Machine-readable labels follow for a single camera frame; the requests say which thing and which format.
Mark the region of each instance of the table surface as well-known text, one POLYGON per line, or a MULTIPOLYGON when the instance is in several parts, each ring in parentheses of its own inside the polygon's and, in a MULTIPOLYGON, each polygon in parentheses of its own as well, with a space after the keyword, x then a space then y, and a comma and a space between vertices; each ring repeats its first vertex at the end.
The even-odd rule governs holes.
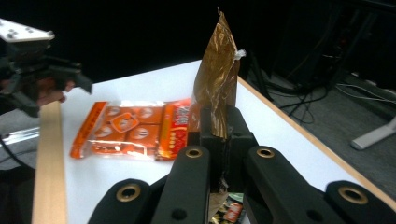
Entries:
MULTIPOLYGON (((67 93, 67 101, 61 104, 60 109, 67 207, 64 215, 67 223, 87 223, 95 206, 115 183, 127 178, 135 178, 152 184, 167 175, 172 166, 171 161, 132 161, 125 158, 98 156, 89 156, 81 160, 70 158, 69 150, 72 142, 93 103, 117 100, 168 102, 191 97, 200 62, 184 63, 96 83, 93 85, 91 95, 81 89, 67 93)), ((43 107, 42 113, 46 113, 49 107, 43 107)), ((259 145, 279 150, 312 186, 325 190, 330 182, 351 181, 363 185, 394 209, 396 208, 395 202, 388 195, 342 161, 241 78, 238 79, 237 84, 236 107, 241 111, 249 129, 255 134, 259 145)), ((48 116, 56 117, 56 111, 48 116)), ((39 197, 44 196, 39 191, 35 192, 35 198, 39 197)), ((47 198, 47 204, 56 207, 56 202, 50 197, 47 198)), ((44 209, 39 206, 35 204, 34 213, 44 209)))

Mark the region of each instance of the small package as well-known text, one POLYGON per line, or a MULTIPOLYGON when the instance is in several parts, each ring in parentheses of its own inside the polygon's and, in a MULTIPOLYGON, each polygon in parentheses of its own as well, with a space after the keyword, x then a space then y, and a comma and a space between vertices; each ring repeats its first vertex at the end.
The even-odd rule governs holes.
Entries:
POLYGON ((78 131, 70 156, 172 160, 187 145, 190 103, 191 99, 96 102, 78 131))

